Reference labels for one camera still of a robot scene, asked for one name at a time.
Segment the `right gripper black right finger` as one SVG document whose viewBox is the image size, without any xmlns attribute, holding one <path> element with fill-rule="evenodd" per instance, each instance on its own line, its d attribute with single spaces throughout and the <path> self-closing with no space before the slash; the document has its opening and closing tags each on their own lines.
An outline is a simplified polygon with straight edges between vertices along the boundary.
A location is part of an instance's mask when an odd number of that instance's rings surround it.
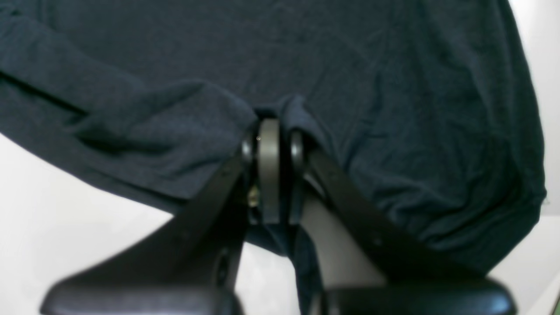
<svg viewBox="0 0 560 315">
<path fill-rule="evenodd" d="M 500 283 L 432 251 L 368 202 L 301 131 L 290 134 L 292 223 L 314 243 L 312 315 L 515 315 Z"/>
</svg>

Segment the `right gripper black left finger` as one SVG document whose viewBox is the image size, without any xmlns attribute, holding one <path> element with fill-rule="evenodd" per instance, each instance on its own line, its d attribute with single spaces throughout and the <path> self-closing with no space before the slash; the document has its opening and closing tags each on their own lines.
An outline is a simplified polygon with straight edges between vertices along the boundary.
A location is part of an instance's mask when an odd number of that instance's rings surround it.
<svg viewBox="0 0 560 315">
<path fill-rule="evenodd" d="M 234 289 L 245 235 L 255 131 L 182 212 L 121 253 L 53 285 L 44 315 L 243 315 Z"/>
</svg>

